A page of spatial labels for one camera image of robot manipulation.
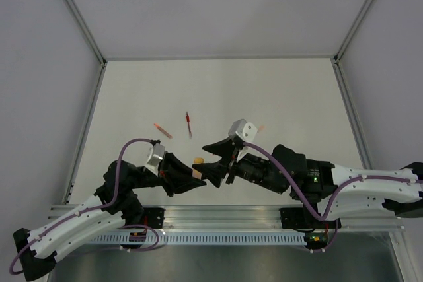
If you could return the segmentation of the orange highlighter pen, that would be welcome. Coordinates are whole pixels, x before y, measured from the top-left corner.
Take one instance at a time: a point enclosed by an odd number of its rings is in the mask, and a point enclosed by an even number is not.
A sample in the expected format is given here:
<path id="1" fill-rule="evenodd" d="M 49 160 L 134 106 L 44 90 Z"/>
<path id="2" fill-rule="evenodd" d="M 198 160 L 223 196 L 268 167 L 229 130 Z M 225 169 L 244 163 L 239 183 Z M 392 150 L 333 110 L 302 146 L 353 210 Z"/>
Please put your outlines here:
<path id="1" fill-rule="evenodd" d="M 202 174 L 199 171 L 192 169 L 192 177 L 200 180 L 202 178 Z"/>

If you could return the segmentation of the red thin pen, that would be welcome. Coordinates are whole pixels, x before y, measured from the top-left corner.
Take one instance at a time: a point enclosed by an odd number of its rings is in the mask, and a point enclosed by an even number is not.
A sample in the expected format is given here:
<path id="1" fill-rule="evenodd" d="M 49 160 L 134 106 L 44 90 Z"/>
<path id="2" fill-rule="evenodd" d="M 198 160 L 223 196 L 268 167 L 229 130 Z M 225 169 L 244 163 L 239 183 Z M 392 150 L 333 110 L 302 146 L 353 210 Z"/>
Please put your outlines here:
<path id="1" fill-rule="evenodd" d="M 189 139 L 192 139 L 192 129 L 191 129 L 191 123 L 190 123 L 190 115 L 189 115 L 188 111 L 186 112 L 186 123 L 187 123 L 187 127 L 188 127 Z"/>

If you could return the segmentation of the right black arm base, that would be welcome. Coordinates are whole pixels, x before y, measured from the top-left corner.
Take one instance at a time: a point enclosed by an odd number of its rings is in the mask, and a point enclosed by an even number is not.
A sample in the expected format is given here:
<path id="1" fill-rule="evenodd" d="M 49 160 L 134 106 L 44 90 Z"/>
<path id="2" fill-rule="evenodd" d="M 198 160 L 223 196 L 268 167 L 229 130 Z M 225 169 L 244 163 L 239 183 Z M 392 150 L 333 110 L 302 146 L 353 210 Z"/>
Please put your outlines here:
<path id="1" fill-rule="evenodd" d="M 302 207 L 279 209 L 283 229 L 335 229 L 336 221 L 318 221 Z"/>

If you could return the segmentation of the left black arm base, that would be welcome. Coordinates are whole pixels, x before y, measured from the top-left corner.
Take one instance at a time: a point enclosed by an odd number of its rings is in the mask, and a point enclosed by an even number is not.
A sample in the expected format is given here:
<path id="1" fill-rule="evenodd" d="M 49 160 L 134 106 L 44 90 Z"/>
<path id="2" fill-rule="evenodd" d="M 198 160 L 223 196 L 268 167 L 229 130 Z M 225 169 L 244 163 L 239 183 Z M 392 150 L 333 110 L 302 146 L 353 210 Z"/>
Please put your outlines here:
<path id="1" fill-rule="evenodd" d="M 146 225 L 153 229 L 161 229 L 165 220 L 165 209 L 161 207 L 144 207 L 133 198 L 122 210 L 125 225 L 134 228 L 136 225 Z"/>

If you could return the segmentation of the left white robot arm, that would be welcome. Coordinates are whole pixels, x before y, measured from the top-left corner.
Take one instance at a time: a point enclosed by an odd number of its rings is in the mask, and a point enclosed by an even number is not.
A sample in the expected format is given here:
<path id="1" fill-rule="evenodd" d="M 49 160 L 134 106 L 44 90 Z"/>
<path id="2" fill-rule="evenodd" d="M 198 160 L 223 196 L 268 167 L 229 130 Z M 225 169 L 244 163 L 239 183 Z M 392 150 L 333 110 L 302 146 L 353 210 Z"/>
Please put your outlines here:
<path id="1" fill-rule="evenodd" d="M 20 274 L 35 281 L 90 239 L 116 228 L 144 225 L 145 209 L 134 192 L 138 188 L 162 187 L 172 197 L 206 185 L 172 153 L 165 155 L 165 162 L 166 170 L 150 170 L 116 160 L 104 174 L 104 184 L 82 204 L 39 229 L 15 231 L 14 261 L 22 266 Z"/>

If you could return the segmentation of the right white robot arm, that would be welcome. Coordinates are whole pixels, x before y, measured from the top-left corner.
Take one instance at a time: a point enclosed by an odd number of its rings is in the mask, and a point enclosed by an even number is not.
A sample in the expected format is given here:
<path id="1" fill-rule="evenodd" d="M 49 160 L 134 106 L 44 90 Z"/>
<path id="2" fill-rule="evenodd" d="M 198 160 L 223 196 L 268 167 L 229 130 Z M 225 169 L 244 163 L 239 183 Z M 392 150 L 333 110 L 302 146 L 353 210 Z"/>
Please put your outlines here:
<path id="1" fill-rule="evenodd" d="M 400 218 L 422 217 L 422 163 L 399 170 L 348 168 L 308 159 L 281 144 L 269 153 L 228 137 L 203 149 L 217 162 L 193 164 L 203 178 L 219 187 L 241 178 L 277 194 L 289 191 L 303 205 L 301 219 L 308 227 L 369 210 L 386 210 Z"/>

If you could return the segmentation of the small orange pen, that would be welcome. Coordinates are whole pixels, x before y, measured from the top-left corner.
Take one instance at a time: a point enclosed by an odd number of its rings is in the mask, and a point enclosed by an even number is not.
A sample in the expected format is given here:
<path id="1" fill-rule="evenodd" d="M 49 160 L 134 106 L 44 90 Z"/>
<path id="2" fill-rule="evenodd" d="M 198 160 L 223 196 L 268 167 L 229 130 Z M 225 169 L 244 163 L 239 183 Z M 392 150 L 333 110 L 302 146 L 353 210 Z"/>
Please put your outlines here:
<path id="1" fill-rule="evenodd" d="M 173 136 L 168 132 L 168 131 L 166 131 L 165 129 L 163 129 L 160 125 L 158 125 L 158 124 L 156 124 L 156 123 L 154 123 L 153 124 L 154 126 L 155 126 L 155 128 L 158 130 L 158 131 L 160 131 L 163 135 L 165 135 L 167 138 L 169 138 L 169 139 L 172 139 L 173 138 Z"/>

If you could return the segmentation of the aluminium mounting rail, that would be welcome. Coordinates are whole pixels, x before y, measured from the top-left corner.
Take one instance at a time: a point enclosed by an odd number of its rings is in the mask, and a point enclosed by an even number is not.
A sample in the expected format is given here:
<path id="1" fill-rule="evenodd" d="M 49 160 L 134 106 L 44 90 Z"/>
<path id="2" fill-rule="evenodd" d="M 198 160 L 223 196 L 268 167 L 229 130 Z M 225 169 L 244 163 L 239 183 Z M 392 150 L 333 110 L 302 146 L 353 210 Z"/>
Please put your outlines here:
<path id="1" fill-rule="evenodd" d="M 53 220 L 76 205 L 53 205 L 48 219 Z M 165 209 L 163 230 L 175 232 L 200 231 L 281 231 L 279 209 L 294 205 L 144 205 Z M 340 230 L 344 232 L 395 232 L 404 230 L 403 221 L 388 214 L 365 213 L 342 216 Z"/>

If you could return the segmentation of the left aluminium frame post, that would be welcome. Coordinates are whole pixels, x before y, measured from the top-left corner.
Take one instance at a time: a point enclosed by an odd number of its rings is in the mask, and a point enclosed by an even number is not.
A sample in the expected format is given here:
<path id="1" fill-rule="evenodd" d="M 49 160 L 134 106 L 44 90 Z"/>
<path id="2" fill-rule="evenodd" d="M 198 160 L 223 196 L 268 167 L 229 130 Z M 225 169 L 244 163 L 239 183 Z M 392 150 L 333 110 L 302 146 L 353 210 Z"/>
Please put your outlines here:
<path id="1" fill-rule="evenodd" d="M 88 24 L 86 23 L 81 11 L 79 10 L 75 0 L 62 0 L 65 6 L 67 7 L 70 15 L 75 21 L 78 29 L 82 33 L 89 49 L 92 51 L 96 60 L 100 63 L 102 67 L 106 65 L 106 58 L 101 52 Z"/>

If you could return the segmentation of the aluminium frame post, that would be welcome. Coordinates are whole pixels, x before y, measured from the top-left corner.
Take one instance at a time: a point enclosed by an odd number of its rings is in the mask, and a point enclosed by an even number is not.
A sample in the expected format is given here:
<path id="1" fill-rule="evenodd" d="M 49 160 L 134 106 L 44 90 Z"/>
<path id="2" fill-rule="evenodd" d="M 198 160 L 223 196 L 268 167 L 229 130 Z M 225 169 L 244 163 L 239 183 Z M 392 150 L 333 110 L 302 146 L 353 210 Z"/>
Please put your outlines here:
<path id="1" fill-rule="evenodd" d="M 360 26 L 363 24 L 365 18 L 367 17 L 367 14 L 370 12 L 375 2 L 376 0 L 364 0 L 356 17 L 354 18 L 352 25 L 348 29 L 347 34 L 345 35 L 338 51 L 332 58 L 334 64 L 338 65 L 341 59 L 344 57 L 347 49 L 349 48 L 352 40 L 354 39 L 354 36 L 357 34 L 358 30 L 360 29 Z"/>
<path id="2" fill-rule="evenodd" d="M 106 58 L 101 52 L 88 24 L 86 23 L 81 11 L 79 10 L 75 0 L 62 0 L 65 6 L 67 7 L 70 15 L 75 21 L 78 29 L 82 33 L 89 49 L 92 51 L 96 60 L 100 63 L 102 67 L 106 65 Z"/>

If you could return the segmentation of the right aluminium frame post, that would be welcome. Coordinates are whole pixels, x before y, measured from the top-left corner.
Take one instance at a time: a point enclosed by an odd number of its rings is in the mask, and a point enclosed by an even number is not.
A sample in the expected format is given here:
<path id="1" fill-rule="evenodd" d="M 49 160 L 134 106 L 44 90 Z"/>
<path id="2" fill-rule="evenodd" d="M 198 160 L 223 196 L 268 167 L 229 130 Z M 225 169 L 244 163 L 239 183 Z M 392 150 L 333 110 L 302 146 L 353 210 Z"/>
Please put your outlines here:
<path id="1" fill-rule="evenodd" d="M 364 0 L 356 17 L 354 18 L 352 25 L 348 29 L 347 34 L 345 35 L 338 51 L 332 58 L 334 64 L 338 65 L 341 59 L 344 57 L 347 49 L 349 48 L 352 40 L 354 39 L 354 36 L 357 34 L 358 30 L 360 29 L 360 26 L 363 24 L 365 18 L 367 17 L 367 14 L 370 12 L 375 2 L 376 0 Z"/>

